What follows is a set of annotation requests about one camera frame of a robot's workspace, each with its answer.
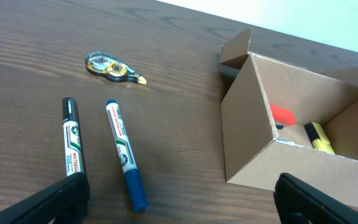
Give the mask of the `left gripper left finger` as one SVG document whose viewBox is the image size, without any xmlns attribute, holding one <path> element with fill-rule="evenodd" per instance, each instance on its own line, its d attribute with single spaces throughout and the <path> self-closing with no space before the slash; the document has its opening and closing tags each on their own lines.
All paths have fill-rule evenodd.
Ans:
<svg viewBox="0 0 358 224">
<path fill-rule="evenodd" d="M 0 211 L 0 224 L 82 223 L 89 200 L 88 178 L 76 172 Z"/>
</svg>

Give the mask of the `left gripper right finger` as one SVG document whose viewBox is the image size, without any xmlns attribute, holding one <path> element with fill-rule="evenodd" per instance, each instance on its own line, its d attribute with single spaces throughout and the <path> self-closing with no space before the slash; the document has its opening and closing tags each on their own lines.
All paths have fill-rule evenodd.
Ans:
<svg viewBox="0 0 358 224">
<path fill-rule="evenodd" d="M 358 224 L 358 212 L 289 173 L 273 193 L 282 224 Z"/>
</svg>

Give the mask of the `yellow highlighter pen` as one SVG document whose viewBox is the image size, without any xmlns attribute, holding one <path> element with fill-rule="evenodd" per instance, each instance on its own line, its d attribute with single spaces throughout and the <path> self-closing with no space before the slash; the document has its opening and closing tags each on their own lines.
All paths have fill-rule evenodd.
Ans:
<svg viewBox="0 0 358 224">
<path fill-rule="evenodd" d="M 328 154 L 335 154 L 331 142 L 319 123 L 307 123 L 304 125 L 304 128 L 315 149 L 327 152 Z"/>
</svg>

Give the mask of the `cardboard box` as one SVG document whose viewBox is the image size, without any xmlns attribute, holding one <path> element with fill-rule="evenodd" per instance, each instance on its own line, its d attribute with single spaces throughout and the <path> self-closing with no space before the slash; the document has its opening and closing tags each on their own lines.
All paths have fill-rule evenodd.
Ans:
<svg viewBox="0 0 358 224">
<path fill-rule="evenodd" d="M 288 172 L 358 207 L 358 65 L 307 52 L 256 50 L 245 30 L 228 40 L 219 63 L 239 70 L 221 102 L 226 181 L 273 190 Z M 293 112 L 277 129 L 270 104 Z M 315 149 L 305 131 L 319 123 L 335 154 Z"/>
</svg>

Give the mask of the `red stapler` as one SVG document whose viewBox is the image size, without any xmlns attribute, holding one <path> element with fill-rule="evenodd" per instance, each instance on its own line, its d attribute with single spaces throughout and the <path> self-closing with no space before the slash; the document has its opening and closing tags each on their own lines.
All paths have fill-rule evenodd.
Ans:
<svg viewBox="0 0 358 224">
<path fill-rule="evenodd" d="M 292 111 L 272 104 L 270 104 L 270 110 L 277 129 L 293 126 L 296 123 L 296 118 Z"/>
</svg>

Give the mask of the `correction tape dispenser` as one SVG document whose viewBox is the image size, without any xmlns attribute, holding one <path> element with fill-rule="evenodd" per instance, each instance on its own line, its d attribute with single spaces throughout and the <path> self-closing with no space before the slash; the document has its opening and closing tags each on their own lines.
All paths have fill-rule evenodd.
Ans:
<svg viewBox="0 0 358 224">
<path fill-rule="evenodd" d="M 147 80 L 141 73 L 135 71 L 122 60 L 117 59 L 113 54 L 103 50 L 90 52 L 85 57 L 85 68 L 91 74 L 104 77 L 114 83 L 147 84 Z"/>
</svg>

